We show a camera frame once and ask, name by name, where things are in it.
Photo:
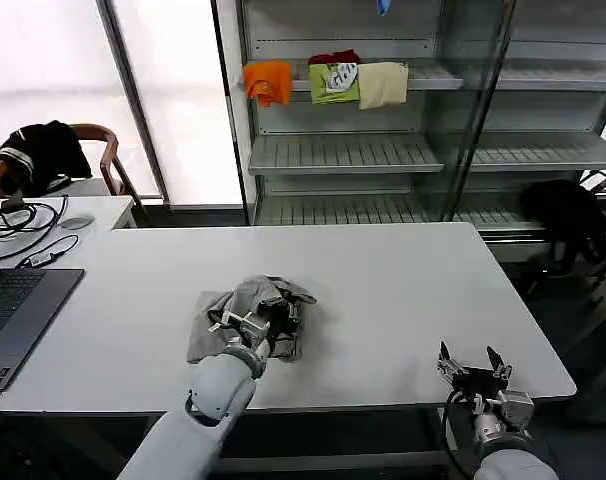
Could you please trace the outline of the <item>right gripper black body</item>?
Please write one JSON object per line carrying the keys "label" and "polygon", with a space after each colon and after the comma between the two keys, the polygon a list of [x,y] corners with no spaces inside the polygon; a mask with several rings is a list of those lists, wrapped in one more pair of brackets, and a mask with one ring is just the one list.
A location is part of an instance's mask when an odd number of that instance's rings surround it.
{"label": "right gripper black body", "polygon": [[473,400],[477,395],[484,399],[495,399],[500,390],[508,387],[509,380],[495,376],[493,370],[465,367],[463,371],[453,374],[450,384],[467,400]]}

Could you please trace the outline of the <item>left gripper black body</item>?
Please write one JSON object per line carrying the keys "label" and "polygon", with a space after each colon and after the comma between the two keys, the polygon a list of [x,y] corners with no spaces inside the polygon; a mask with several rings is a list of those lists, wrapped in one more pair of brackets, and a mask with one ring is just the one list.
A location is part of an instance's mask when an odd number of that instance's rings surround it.
{"label": "left gripper black body", "polygon": [[296,339],[300,326],[299,302],[261,304],[258,315],[269,323],[267,340],[270,345]]}

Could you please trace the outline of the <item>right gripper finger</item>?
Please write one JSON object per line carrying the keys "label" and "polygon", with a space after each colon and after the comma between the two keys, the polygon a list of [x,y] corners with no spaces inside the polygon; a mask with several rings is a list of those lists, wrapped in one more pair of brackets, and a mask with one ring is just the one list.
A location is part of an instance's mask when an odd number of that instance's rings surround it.
{"label": "right gripper finger", "polygon": [[464,377],[464,367],[451,357],[444,341],[440,343],[439,347],[437,370],[451,386],[456,386]]}
{"label": "right gripper finger", "polygon": [[512,375],[513,367],[506,364],[502,356],[491,346],[486,348],[488,359],[492,367],[492,382],[496,389],[506,389]]}

